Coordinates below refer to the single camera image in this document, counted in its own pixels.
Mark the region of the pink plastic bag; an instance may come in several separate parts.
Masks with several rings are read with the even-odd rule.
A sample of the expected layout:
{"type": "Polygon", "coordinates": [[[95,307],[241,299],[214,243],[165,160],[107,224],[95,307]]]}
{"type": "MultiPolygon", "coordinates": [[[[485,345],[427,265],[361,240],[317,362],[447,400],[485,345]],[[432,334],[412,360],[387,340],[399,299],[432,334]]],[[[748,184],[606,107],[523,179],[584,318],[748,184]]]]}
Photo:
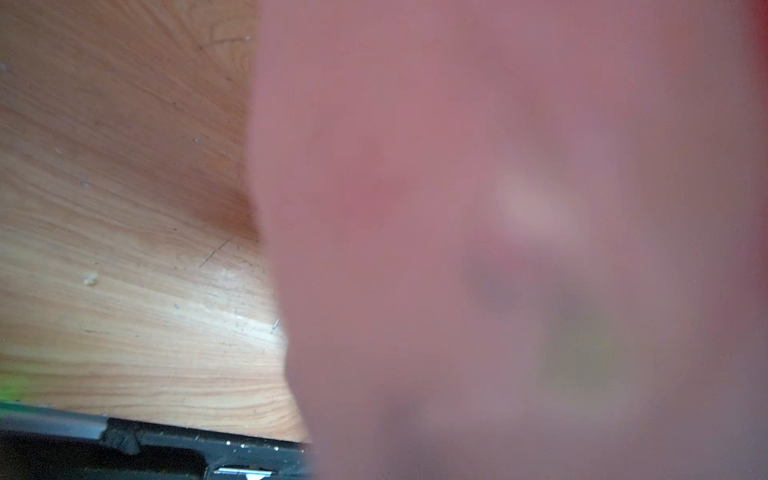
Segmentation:
{"type": "Polygon", "coordinates": [[[319,479],[767,475],[763,1],[263,1],[319,479]]]}

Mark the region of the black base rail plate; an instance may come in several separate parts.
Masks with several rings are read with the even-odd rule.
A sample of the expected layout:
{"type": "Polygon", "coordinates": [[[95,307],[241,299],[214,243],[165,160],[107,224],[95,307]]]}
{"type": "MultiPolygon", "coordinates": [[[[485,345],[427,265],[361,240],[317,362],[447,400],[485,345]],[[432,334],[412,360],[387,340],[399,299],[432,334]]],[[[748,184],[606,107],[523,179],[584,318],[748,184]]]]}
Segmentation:
{"type": "Polygon", "coordinates": [[[302,443],[1,405],[4,479],[312,479],[302,443]]]}

